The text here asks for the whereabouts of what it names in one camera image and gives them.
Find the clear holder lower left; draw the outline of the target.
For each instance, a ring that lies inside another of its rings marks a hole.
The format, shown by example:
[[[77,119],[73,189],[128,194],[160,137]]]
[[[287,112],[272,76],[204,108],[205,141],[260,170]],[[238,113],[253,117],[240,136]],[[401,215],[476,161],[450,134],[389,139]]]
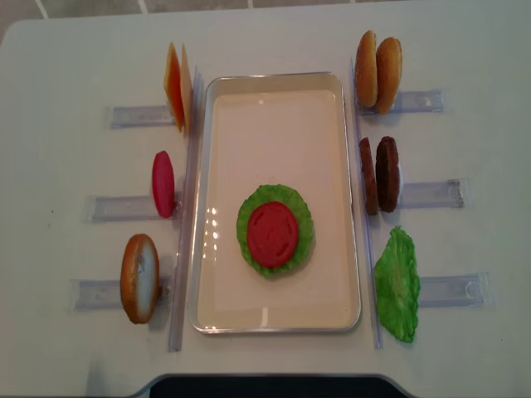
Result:
[[[68,312],[122,309],[118,280],[71,279]]]

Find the pale yellow cheese slice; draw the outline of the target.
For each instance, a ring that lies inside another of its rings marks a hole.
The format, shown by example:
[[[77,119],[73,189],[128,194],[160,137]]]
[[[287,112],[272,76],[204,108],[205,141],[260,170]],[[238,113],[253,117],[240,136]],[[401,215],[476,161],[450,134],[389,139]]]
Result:
[[[180,90],[183,102],[183,115],[186,125],[187,134],[191,133],[192,124],[192,78],[190,68],[188,65],[188,54],[186,47],[182,44],[182,62],[181,62],[181,78],[180,78]]]

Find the clear long rail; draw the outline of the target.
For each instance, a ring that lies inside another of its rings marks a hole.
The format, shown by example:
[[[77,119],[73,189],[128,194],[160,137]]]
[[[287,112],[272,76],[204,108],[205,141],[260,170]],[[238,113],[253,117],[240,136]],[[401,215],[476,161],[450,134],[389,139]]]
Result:
[[[197,197],[197,170],[200,162],[201,117],[203,78],[198,68],[194,71],[192,93],[192,123],[188,134],[186,174],[183,183],[183,199],[180,210],[180,226],[177,263],[173,276],[173,301],[168,333],[168,351],[182,349],[183,324],[186,307],[188,267],[194,237],[194,212]]]
[[[359,175],[359,196],[361,201],[361,218],[362,218],[362,231],[363,231],[363,245],[366,255],[365,268],[368,279],[368,302],[371,320],[371,329],[373,335],[373,344],[376,349],[382,348],[382,330],[378,320],[377,312],[377,300],[376,289],[373,277],[373,245],[371,237],[371,226],[369,215],[365,210],[365,182],[363,177],[363,162],[361,156],[361,149],[359,142],[362,139],[361,129],[359,127],[359,110],[358,110],[358,98],[355,87],[355,73],[354,73],[354,58],[350,58],[349,62],[349,86],[351,91],[351,114],[353,120],[353,136],[354,136],[354,148],[356,157],[358,160],[358,175]]]

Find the clear holder middle right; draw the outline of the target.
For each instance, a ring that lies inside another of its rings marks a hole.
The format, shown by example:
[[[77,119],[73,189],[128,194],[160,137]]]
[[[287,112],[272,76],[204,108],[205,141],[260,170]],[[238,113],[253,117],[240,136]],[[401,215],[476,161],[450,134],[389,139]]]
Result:
[[[449,179],[442,182],[406,183],[398,209],[464,208],[471,199],[467,181]]]

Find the clear left long rail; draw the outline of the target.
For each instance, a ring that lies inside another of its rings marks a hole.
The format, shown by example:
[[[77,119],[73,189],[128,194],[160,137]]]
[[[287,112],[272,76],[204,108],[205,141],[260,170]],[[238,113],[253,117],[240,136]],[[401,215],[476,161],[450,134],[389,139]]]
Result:
[[[197,170],[200,162],[201,117],[203,78],[198,68],[194,71],[192,93],[192,123],[188,134],[186,174],[183,183],[183,199],[180,210],[180,226],[177,263],[173,276],[173,301],[168,333],[168,351],[182,349],[183,324],[186,307],[188,267],[194,237],[194,212],[197,197]]]

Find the bun slice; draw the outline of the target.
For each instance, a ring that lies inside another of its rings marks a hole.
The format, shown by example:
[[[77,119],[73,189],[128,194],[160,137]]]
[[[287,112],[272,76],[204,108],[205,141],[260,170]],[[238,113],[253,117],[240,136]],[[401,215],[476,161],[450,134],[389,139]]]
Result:
[[[376,51],[378,73],[378,97],[374,105],[379,114],[390,112],[402,78],[401,42],[388,37],[383,40]]]
[[[358,44],[354,78],[358,102],[372,108],[378,97],[376,35],[372,30],[366,31]]]

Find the upright green lettuce leaf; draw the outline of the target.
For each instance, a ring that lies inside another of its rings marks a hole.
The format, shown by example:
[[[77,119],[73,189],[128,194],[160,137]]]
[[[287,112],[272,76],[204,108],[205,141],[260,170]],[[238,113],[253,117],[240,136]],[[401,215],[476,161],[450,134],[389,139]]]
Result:
[[[374,268],[374,280],[380,323],[398,341],[412,343],[418,325],[421,280],[414,242],[400,226],[390,231]]]

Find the upright red tomato slice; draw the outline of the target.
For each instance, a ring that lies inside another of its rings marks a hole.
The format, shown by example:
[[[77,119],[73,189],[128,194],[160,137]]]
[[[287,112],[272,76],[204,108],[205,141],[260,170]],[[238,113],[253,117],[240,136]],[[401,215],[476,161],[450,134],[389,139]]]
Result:
[[[175,207],[174,175],[170,157],[166,151],[155,155],[152,169],[152,192],[158,214],[169,218]]]

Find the brown meat patty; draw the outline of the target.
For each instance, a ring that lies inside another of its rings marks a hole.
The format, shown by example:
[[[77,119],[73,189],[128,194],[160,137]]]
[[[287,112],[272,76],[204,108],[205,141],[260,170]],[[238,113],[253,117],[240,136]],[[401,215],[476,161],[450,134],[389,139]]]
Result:
[[[365,189],[365,209],[370,216],[375,216],[378,213],[378,191],[368,138],[363,138],[359,142],[359,149]]]
[[[378,205],[385,212],[393,212],[397,208],[401,186],[398,164],[399,156],[395,139],[389,136],[383,137],[377,147],[376,180]]]

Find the clear holder upper left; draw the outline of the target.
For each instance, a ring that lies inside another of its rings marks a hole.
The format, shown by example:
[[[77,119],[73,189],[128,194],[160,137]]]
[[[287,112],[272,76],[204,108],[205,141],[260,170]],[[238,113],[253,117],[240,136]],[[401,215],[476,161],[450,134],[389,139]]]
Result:
[[[111,129],[163,127],[174,125],[175,118],[167,105],[110,106],[106,123]]]

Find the clear holder middle left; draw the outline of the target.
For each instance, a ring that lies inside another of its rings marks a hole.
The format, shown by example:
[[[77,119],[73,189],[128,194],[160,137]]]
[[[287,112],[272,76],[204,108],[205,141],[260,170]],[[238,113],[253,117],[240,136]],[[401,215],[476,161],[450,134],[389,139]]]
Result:
[[[87,196],[82,210],[84,223],[161,220],[151,196]]]

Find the clear holder lower right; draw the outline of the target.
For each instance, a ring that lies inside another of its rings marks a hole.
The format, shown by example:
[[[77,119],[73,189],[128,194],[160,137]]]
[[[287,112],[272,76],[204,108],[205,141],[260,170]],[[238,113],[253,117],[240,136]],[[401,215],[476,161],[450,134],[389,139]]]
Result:
[[[494,295],[489,273],[421,278],[421,308],[477,308],[493,305]]]

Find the clear holder upper right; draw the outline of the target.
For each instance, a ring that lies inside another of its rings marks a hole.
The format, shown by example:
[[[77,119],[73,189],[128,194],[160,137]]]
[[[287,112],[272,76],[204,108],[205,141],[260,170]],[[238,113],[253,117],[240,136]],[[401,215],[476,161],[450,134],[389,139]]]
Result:
[[[444,95],[441,90],[399,90],[388,114],[441,113],[443,111]]]

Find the clear holder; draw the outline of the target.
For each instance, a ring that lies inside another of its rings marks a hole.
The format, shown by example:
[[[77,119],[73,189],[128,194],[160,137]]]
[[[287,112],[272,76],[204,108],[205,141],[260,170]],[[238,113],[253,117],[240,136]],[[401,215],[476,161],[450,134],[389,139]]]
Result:
[[[151,196],[87,196],[82,210],[84,223],[161,220]]]
[[[494,295],[489,273],[421,278],[421,308],[477,308],[493,305]]]
[[[174,125],[175,118],[167,105],[110,106],[106,123],[111,129],[163,127]]]
[[[388,114],[441,113],[443,111],[444,95],[441,90],[399,90]]]
[[[71,279],[68,312],[122,309],[118,280]]]
[[[467,181],[449,179],[442,182],[406,183],[398,209],[464,208],[471,199]]]

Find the orange cheese slice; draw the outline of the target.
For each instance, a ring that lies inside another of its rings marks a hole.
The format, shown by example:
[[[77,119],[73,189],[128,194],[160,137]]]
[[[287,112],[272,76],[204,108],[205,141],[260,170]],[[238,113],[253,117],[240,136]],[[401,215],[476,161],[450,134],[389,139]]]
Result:
[[[163,87],[167,96],[169,109],[172,111],[178,131],[183,131],[184,109],[181,95],[181,76],[178,55],[174,44],[169,43]]]

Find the silver metal tray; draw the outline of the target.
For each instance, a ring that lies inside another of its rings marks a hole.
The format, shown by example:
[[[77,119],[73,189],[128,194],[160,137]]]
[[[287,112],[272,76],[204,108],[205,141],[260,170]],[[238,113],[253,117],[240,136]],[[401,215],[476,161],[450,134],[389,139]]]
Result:
[[[361,313],[343,86],[328,72],[240,76],[207,88],[188,314],[200,332],[337,332]],[[251,265],[243,202],[283,185],[309,208],[309,253]]]

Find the red tomato slice on tray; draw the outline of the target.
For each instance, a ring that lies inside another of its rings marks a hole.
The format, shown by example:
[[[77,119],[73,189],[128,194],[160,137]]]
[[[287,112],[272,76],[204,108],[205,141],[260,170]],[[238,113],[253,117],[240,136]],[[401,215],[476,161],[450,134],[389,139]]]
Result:
[[[293,256],[298,240],[297,220],[285,204],[269,201],[251,213],[246,243],[258,265],[267,269],[282,266]]]

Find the green lettuce leaf on tray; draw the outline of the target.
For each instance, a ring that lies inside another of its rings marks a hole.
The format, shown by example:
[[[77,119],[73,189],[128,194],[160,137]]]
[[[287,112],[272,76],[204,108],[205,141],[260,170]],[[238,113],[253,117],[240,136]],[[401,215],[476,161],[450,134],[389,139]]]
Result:
[[[299,229],[298,245],[293,256],[285,264],[274,269],[258,265],[251,257],[246,243],[247,222],[251,213],[269,201],[279,201],[288,206],[297,220]],[[244,260],[259,274],[269,278],[297,269],[309,258],[314,240],[314,223],[308,205],[295,189],[282,184],[261,185],[244,200],[238,211],[236,238]]]

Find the left bun slice upper right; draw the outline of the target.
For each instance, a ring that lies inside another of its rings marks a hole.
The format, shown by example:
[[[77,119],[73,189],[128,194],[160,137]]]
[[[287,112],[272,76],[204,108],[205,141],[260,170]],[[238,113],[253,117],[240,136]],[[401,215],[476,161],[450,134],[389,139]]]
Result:
[[[358,102],[372,108],[378,97],[376,35],[372,30],[366,31],[358,44],[354,78]]]

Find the clear right long rail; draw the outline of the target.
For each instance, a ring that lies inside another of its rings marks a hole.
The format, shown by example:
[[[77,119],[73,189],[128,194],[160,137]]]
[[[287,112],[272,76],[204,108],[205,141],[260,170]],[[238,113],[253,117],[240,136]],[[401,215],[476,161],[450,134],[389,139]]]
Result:
[[[371,226],[369,215],[365,210],[365,182],[363,177],[363,162],[361,156],[361,149],[359,142],[362,139],[361,129],[359,127],[359,110],[358,110],[358,98],[355,87],[355,73],[354,73],[354,58],[350,58],[349,62],[349,86],[351,91],[351,114],[353,120],[353,136],[354,136],[354,148],[356,157],[358,160],[358,175],[359,175],[359,196],[361,201],[361,218],[362,218],[362,231],[363,231],[363,245],[366,255],[365,268],[368,279],[368,302],[371,320],[371,329],[373,335],[373,344],[376,349],[382,348],[382,330],[378,320],[377,312],[377,300],[376,289],[373,277],[373,245],[371,237]]]

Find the bread slice lower left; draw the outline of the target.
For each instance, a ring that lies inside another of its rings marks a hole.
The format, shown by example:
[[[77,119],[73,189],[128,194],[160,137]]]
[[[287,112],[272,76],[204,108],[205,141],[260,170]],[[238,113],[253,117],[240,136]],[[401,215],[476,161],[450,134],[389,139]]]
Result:
[[[120,299],[129,320],[148,323],[158,299],[159,258],[153,240],[133,235],[124,251],[120,273]]]

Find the dark base at bottom edge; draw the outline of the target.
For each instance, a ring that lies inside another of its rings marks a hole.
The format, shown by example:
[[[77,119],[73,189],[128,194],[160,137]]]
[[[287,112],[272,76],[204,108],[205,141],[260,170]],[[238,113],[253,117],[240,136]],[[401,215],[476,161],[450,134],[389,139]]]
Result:
[[[351,376],[171,376],[151,397],[404,397],[390,382]]]

